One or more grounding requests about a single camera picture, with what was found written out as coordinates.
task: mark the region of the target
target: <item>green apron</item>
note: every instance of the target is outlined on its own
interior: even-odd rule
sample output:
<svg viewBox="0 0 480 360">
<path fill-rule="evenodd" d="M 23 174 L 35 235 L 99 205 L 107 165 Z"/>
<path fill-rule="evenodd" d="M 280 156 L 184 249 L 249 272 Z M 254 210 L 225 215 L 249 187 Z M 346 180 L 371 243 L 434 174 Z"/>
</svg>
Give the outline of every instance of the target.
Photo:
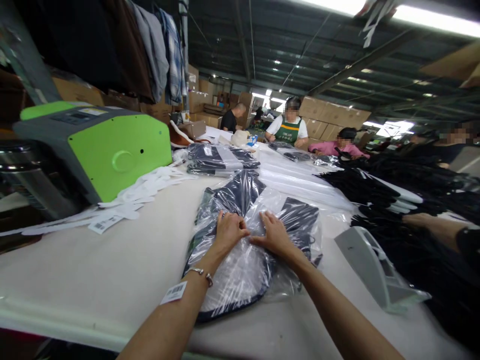
<svg viewBox="0 0 480 360">
<path fill-rule="evenodd" d="M 300 120 L 298 123 L 293 123 L 283 119 L 280 128 L 275 133 L 275 140 L 283 141 L 293 146 L 299 137 L 301 122 L 302 120 Z"/>
</svg>

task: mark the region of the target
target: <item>barcode sticker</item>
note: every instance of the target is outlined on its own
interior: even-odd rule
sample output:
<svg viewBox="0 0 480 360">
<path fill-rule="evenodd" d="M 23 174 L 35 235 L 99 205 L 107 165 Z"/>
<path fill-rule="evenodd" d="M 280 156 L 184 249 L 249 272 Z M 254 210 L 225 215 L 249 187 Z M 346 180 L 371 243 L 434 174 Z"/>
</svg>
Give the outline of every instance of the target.
<svg viewBox="0 0 480 360">
<path fill-rule="evenodd" d="M 166 295 L 161 300 L 160 305 L 181 299 L 182 296 L 184 295 L 184 291 L 186 287 L 187 287 L 187 282 L 184 281 L 169 288 L 168 291 L 166 292 Z"/>
<path fill-rule="evenodd" d="M 123 219 L 122 216 L 113 215 L 113 216 L 109 217 L 108 219 L 105 219 L 105 220 L 102 220 L 102 221 L 99 221 L 99 222 L 91 223 L 88 226 L 88 228 L 90 230 L 93 230 L 97 234 L 101 235 L 101 234 L 104 233 L 105 230 L 107 230 L 112 225 L 115 225 L 116 223 L 118 223 L 122 219 Z"/>
<path fill-rule="evenodd" d="M 210 148 L 210 146 L 204 146 L 203 151 L 205 152 L 205 155 L 212 156 L 212 149 Z"/>
</svg>

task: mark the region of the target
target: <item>green machine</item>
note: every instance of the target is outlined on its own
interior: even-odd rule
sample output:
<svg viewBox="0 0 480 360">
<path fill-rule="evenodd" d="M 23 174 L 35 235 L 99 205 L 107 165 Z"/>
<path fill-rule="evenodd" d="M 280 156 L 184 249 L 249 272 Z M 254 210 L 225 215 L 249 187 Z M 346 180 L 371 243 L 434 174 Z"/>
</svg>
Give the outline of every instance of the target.
<svg viewBox="0 0 480 360">
<path fill-rule="evenodd" d="M 166 124 L 141 113 L 57 101 L 21 112 L 13 130 L 47 146 L 91 204 L 110 202 L 142 175 L 172 163 Z"/>
</svg>

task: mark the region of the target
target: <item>hand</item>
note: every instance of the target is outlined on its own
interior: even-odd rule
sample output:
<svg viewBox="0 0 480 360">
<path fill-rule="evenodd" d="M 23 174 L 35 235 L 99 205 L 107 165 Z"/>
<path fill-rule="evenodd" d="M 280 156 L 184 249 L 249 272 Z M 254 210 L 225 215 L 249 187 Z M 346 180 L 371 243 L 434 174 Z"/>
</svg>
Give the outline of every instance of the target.
<svg viewBox="0 0 480 360">
<path fill-rule="evenodd" d="M 249 235 L 250 231 L 247 230 L 243 217 L 231 212 L 224 215 L 223 210 L 220 210 L 216 222 L 216 240 L 213 244 L 220 247 L 224 255 L 227 255 L 241 238 Z"/>
<path fill-rule="evenodd" d="M 270 211 L 261 212 L 260 217 L 265 225 L 266 236 L 252 236 L 250 243 L 270 250 L 281 258 L 287 257 L 296 247 L 290 241 L 284 224 Z"/>
<path fill-rule="evenodd" d="M 424 228 L 426 227 L 431 221 L 434 219 L 432 215 L 429 215 L 427 213 L 420 213 L 420 214 L 414 214 L 414 215 L 404 215 L 401 220 L 403 221 L 404 224 L 418 227 L 418 228 Z"/>
</svg>

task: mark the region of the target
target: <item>bald man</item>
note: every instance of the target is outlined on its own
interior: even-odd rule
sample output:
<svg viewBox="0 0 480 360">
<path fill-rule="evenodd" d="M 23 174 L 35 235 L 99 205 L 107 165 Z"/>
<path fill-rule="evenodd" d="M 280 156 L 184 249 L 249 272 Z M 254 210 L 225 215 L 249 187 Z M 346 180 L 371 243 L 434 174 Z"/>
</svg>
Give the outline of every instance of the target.
<svg viewBox="0 0 480 360">
<path fill-rule="evenodd" d="M 235 134 L 236 130 L 242 128 L 237 125 L 237 118 L 241 118 L 247 108 L 239 102 L 233 109 L 228 110 L 221 118 L 220 129 L 229 131 Z"/>
</svg>

